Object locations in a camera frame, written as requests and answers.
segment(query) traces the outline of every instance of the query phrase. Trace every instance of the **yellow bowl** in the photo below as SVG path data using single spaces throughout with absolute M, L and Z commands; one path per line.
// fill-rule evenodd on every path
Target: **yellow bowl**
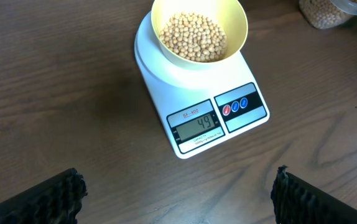
M 175 13 L 181 12 L 196 12 L 208 16 L 223 28 L 227 36 L 227 49 L 223 59 L 217 62 L 193 62 L 178 56 L 159 40 L 160 31 L 166 22 Z M 248 36 L 248 19 L 238 0 L 155 0 L 151 21 L 164 55 L 175 65 L 186 69 L 202 70 L 224 62 L 242 48 Z

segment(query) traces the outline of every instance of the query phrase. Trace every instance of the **digital scale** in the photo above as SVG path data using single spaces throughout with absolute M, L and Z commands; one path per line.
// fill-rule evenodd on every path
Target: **digital scale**
M 141 22 L 134 52 L 167 137 L 181 159 L 259 126 L 270 117 L 241 52 L 206 70 L 180 68 L 160 50 L 151 13 Z

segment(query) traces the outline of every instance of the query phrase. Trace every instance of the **bowl rim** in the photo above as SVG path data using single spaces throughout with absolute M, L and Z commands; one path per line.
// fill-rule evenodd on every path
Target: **bowl rim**
M 243 45 L 245 44 L 246 39 L 248 38 L 248 34 L 249 34 L 248 17 L 246 16 L 245 10 L 243 9 L 241 3 L 239 3 L 238 0 L 232 0 L 232 1 L 236 1 L 236 3 L 238 4 L 239 8 L 242 9 L 242 12 L 243 12 L 243 14 L 245 15 L 245 21 L 246 21 L 246 35 L 245 35 L 245 38 L 244 38 L 244 40 L 243 40 L 241 46 L 239 47 L 239 49 L 238 49 L 236 52 L 234 52 L 231 56 L 226 57 L 226 58 L 224 58 L 223 60 L 218 60 L 218 61 L 215 61 L 215 62 L 194 62 L 193 60 L 185 59 L 185 58 L 183 58 L 183 57 L 177 55 L 177 54 L 174 53 L 173 51 L 171 51 L 164 43 L 162 43 L 162 41 L 159 40 L 159 36 L 158 36 L 158 34 L 156 33 L 156 31 L 155 31 L 154 23 L 152 22 L 152 21 L 153 21 L 152 18 L 153 18 L 153 16 L 154 16 L 154 6 L 155 6 L 155 3 L 156 3 L 157 1 L 161 1 L 161 0 L 155 0 L 154 3 L 152 4 L 152 9 L 151 9 L 151 25 L 152 25 L 152 30 L 154 31 L 154 34 L 156 35 L 156 39 L 158 39 L 159 44 L 162 44 L 162 45 L 165 47 L 166 50 L 168 50 L 169 52 L 171 52 L 172 54 L 174 54 L 174 56 L 176 56 L 176 57 L 178 57 L 179 59 L 182 59 L 182 60 L 184 60 L 184 61 L 186 61 L 186 62 L 194 63 L 195 65 L 211 65 L 211 64 L 222 63 L 222 62 L 224 62 L 226 59 L 229 59 L 232 55 L 238 53 L 238 51 L 240 51 L 240 50 L 243 48 Z

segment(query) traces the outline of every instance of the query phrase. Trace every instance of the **digital screen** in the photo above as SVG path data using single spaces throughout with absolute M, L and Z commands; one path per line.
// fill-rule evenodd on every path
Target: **digital screen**
M 176 127 L 178 136 L 180 136 L 181 141 L 184 141 L 194 135 L 202 133 L 208 129 L 215 126 L 210 114 L 201 116 L 193 121 L 185 123 L 181 126 Z

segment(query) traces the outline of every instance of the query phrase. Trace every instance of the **jar of beans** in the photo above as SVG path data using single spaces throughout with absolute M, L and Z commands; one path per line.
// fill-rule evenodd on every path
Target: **jar of beans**
M 299 0 L 305 18 L 318 29 L 338 26 L 357 15 L 357 0 Z

